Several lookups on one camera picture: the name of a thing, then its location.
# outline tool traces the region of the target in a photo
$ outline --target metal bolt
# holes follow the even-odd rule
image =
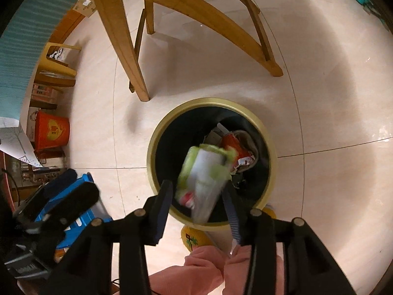
[[[262,215],[262,211],[259,210],[258,208],[253,208],[253,209],[251,209],[250,214],[252,216],[258,217],[258,216]]]
[[[91,225],[92,226],[100,226],[102,224],[102,220],[100,219],[100,218],[94,218],[92,221],[91,221]]]
[[[138,208],[134,211],[135,216],[142,217],[145,216],[146,211],[143,208]]]
[[[303,226],[304,225],[304,220],[302,218],[295,218],[294,219],[294,224],[296,226]]]

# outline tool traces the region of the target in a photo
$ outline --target red bucket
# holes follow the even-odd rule
[[[69,139],[70,121],[68,118],[46,114],[43,111],[37,113],[34,134],[36,151],[67,145]]]

